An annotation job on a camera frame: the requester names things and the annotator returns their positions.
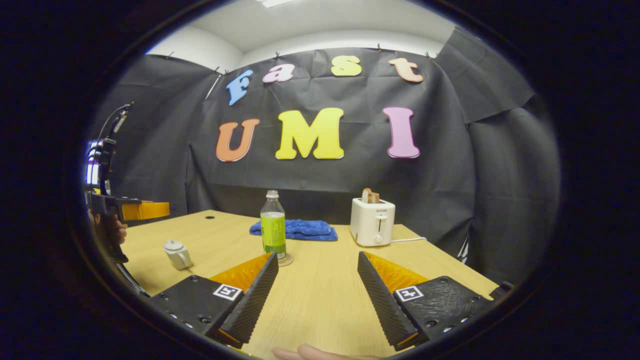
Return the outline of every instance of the toaster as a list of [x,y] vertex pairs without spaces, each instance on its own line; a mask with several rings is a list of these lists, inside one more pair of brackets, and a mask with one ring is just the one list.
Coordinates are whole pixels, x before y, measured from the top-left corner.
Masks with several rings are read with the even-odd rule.
[[387,245],[391,242],[395,217],[396,206],[388,201],[370,203],[364,196],[355,198],[351,202],[349,230],[361,246]]

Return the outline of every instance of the blue cloth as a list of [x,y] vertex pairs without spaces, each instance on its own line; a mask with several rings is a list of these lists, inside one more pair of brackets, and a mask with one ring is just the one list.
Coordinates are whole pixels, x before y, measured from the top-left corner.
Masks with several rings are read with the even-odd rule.
[[[322,220],[284,220],[285,237],[294,240],[336,241],[335,229]],[[249,228],[251,235],[261,235],[260,222]]]

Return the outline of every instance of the small white cup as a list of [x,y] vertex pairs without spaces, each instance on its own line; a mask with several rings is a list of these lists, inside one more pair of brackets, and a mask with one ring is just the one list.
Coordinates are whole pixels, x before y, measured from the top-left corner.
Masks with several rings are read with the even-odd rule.
[[191,258],[189,257],[189,251],[179,241],[167,240],[164,243],[164,252],[166,252],[169,259],[176,269],[182,270],[193,266]]

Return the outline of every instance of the black fabric curtain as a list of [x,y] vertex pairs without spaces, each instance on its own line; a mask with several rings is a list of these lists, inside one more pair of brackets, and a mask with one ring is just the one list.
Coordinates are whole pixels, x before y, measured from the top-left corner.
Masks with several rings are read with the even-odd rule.
[[[362,72],[334,76],[332,59],[339,55],[357,56]],[[399,57],[416,63],[424,80],[399,77],[388,64]],[[271,67],[286,63],[296,66],[292,79],[262,82]],[[248,69],[253,74],[246,95],[229,106],[226,85]],[[437,60],[400,51],[325,49],[222,76],[188,61],[146,55],[108,95],[91,135],[131,101],[117,138],[113,193],[168,201],[173,217],[205,209],[257,217],[266,190],[275,188],[287,218],[348,224],[351,199],[369,187],[396,205],[397,224],[452,256],[468,240],[468,265],[496,282],[513,283],[539,260],[555,219],[559,161],[543,104],[504,58],[460,29]],[[382,109],[388,106],[413,111],[417,158],[387,154],[391,129]],[[279,114],[298,110],[311,125],[323,108],[344,111],[344,157],[276,159]],[[219,127],[247,119],[260,123],[246,156],[220,161]],[[241,136],[238,126],[231,149]]]

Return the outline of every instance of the white ceiling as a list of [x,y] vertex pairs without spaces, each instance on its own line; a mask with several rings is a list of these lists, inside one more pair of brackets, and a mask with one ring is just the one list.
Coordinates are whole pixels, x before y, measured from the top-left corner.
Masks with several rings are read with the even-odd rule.
[[294,0],[266,8],[236,0],[194,23],[246,53],[272,42],[335,30],[405,33],[444,43],[454,24],[405,0]]

